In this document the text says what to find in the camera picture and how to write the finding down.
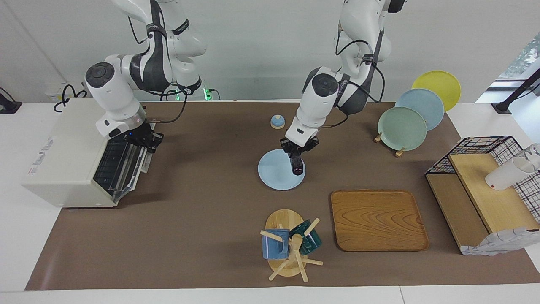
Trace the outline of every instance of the green mug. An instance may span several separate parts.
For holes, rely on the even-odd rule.
[[[311,220],[306,220],[302,224],[294,227],[289,233],[289,237],[291,238],[295,234],[300,234],[302,236],[302,246],[300,246],[299,250],[301,255],[308,255],[322,245],[321,238],[315,229],[311,230],[311,233],[307,236],[304,236],[304,232],[306,232],[309,226],[311,226]]]

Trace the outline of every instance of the wooden board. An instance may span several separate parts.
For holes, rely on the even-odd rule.
[[[265,229],[289,229],[292,230],[294,227],[303,223],[302,216],[290,209],[280,209],[268,217],[265,224]],[[283,263],[283,260],[268,260],[268,264],[272,271],[276,271],[279,266]],[[295,261],[288,263],[281,271],[279,275],[281,276],[295,276],[300,273],[300,267]]]
[[[430,174],[427,179],[457,246],[478,246],[489,233],[457,174]]]
[[[497,191],[486,184],[485,177],[498,167],[490,154],[450,155],[450,161],[489,233],[539,228],[514,188]]]
[[[331,199],[337,245],[344,251],[421,251],[429,247],[418,206],[408,191],[336,191]]]

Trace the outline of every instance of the blue plate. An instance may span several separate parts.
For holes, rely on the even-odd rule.
[[[293,189],[300,185],[305,176],[306,165],[304,164],[302,175],[294,175],[289,156],[281,149],[266,153],[259,161],[259,177],[263,183],[275,190]]]
[[[401,95],[396,107],[418,112],[426,121],[428,131],[435,129],[444,116],[444,104],[437,94],[428,89],[412,89]]]

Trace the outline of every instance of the green plate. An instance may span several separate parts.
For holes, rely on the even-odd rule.
[[[426,139],[428,128],[422,115],[409,108],[391,108],[379,119],[379,134],[382,142],[390,148],[411,151]]]

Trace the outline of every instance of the wooden shelf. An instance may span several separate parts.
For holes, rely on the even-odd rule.
[[[540,228],[514,188],[497,191],[486,184],[485,177],[498,167],[490,154],[450,155],[450,161],[489,233]]]
[[[457,174],[430,174],[427,179],[458,247],[480,244],[489,233]]]

